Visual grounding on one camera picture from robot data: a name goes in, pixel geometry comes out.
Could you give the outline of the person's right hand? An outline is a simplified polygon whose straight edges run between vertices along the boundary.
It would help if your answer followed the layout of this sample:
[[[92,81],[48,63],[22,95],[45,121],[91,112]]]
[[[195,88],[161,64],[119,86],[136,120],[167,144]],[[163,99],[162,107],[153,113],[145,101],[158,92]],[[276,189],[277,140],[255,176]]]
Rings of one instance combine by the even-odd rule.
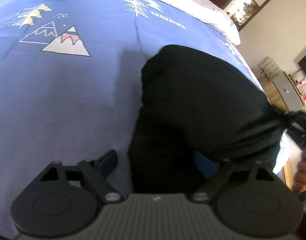
[[[292,190],[294,192],[306,191],[306,148],[301,153],[301,161],[297,165]]]

